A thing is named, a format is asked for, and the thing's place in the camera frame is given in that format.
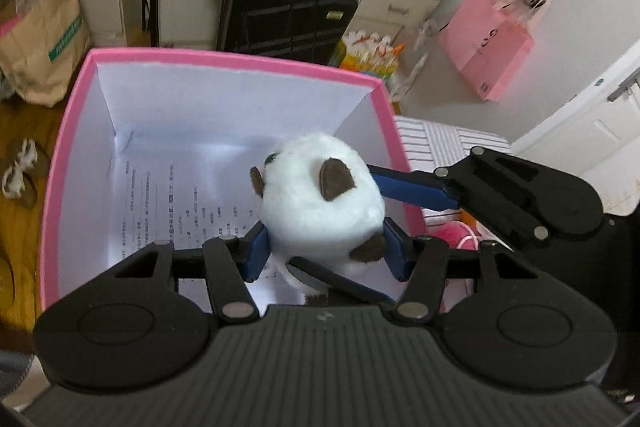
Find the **paper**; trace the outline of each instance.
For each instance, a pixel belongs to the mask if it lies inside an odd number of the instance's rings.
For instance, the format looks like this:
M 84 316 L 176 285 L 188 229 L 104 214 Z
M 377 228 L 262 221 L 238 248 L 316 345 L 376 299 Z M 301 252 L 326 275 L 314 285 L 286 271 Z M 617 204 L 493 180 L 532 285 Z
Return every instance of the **paper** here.
M 261 165 L 272 146 L 175 143 L 127 137 L 113 169 L 110 265 L 156 239 L 177 250 L 200 248 L 219 235 L 243 236 L 257 221 L 257 198 L 249 169 Z M 210 312 L 204 280 L 180 280 L 181 295 Z M 248 288 L 264 313 L 267 304 L 298 304 L 303 298 L 267 263 Z

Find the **drawer handle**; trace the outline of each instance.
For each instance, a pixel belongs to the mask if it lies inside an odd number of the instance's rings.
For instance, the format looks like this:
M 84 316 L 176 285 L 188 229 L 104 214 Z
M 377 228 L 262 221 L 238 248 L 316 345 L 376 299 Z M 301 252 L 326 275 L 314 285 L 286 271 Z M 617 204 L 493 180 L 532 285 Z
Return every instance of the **drawer handle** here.
M 386 7 L 386 10 L 393 13 L 399 13 L 400 15 L 407 15 L 409 13 L 408 8 L 400 8 L 398 6 L 393 6 L 392 4 Z

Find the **suitcase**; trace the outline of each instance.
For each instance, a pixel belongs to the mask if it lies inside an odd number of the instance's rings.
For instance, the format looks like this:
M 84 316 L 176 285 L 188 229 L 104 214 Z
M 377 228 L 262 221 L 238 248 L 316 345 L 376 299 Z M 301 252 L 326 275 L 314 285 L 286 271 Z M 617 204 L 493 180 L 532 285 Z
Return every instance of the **suitcase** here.
M 216 49 L 328 64 L 357 0 L 224 0 Z

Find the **stuffed animal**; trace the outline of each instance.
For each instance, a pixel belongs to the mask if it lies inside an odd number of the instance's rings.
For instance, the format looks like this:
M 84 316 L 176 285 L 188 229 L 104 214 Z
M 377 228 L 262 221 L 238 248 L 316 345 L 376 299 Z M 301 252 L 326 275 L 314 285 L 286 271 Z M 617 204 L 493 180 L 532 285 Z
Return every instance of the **stuffed animal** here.
M 326 134 L 282 144 L 250 172 L 262 198 L 260 220 L 269 231 L 272 261 L 307 302 L 318 291 L 290 274 L 286 262 L 305 257 L 348 279 L 382 259 L 385 201 L 362 158 Z

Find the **open cardboard box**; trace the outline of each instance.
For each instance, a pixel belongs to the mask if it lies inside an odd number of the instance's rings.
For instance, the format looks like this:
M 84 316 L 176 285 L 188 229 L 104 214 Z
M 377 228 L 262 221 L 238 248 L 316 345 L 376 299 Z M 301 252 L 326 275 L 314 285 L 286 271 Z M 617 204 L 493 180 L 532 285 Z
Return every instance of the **open cardboard box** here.
M 408 171 L 375 78 L 274 58 L 124 48 L 92 50 L 60 128 L 44 207 L 40 297 L 57 299 L 156 239 L 197 248 L 244 235 L 257 220 L 249 169 L 274 145 L 325 132 L 369 164 Z M 420 233 L 419 208 L 387 201 L 387 215 Z M 384 261 L 361 282 L 397 298 Z M 264 312 L 299 303 L 268 264 L 249 286 Z M 202 281 L 180 293 L 209 306 Z

